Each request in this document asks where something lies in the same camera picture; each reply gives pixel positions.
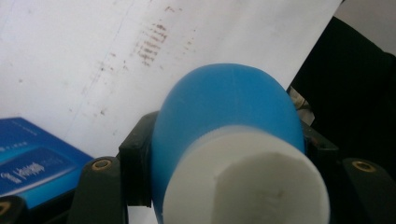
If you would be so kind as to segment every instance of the blue book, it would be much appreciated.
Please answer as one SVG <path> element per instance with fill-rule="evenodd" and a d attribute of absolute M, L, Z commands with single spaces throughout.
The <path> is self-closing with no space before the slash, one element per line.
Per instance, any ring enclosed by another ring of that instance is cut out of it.
<path fill-rule="evenodd" d="M 35 208 L 70 190 L 92 157 L 21 118 L 0 119 L 0 196 Z"/>

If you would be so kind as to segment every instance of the blue rubber bulb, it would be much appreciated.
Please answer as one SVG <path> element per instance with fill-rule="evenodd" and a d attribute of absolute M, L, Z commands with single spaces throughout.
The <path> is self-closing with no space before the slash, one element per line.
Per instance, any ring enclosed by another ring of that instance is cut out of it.
<path fill-rule="evenodd" d="M 159 223 L 171 176 L 187 148 L 224 126 L 262 130 L 304 153 L 300 120 L 285 90 L 265 72 L 241 64 L 191 71 L 170 91 L 152 136 L 151 185 Z"/>

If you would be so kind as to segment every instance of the white surface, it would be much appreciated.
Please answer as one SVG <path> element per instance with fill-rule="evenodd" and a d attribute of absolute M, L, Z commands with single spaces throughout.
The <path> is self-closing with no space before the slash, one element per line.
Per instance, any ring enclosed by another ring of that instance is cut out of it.
<path fill-rule="evenodd" d="M 340 1 L 2 0 L 0 118 L 116 155 L 197 66 L 252 65 L 286 88 Z"/>
<path fill-rule="evenodd" d="M 329 222 L 326 186 L 298 149 L 261 130 L 225 126 L 196 140 L 163 202 L 164 223 Z"/>

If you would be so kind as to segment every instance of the white paper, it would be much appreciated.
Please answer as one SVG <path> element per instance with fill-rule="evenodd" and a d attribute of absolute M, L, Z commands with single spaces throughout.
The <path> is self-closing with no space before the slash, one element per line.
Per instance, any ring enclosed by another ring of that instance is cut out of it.
<path fill-rule="evenodd" d="M 3 0 L 0 118 L 115 156 L 198 66 L 251 65 L 287 88 L 340 2 Z"/>

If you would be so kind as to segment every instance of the black plastic mount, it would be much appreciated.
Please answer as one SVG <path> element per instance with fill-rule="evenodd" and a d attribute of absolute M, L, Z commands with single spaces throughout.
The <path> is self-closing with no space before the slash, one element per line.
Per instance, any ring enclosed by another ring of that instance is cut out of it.
<path fill-rule="evenodd" d="M 338 146 L 302 121 L 306 156 L 322 174 L 333 172 L 338 160 Z"/>
<path fill-rule="evenodd" d="M 158 112 L 142 117 L 119 147 L 121 176 L 128 205 L 151 207 L 150 147 Z"/>
<path fill-rule="evenodd" d="M 84 166 L 67 223 L 128 223 L 117 158 L 102 157 Z"/>
<path fill-rule="evenodd" d="M 24 199 L 18 196 L 0 198 L 0 223 L 25 224 L 28 222 L 28 211 Z"/>
<path fill-rule="evenodd" d="M 362 159 L 342 161 L 345 202 L 355 223 L 396 223 L 396 183 L 381 166 Z"/>

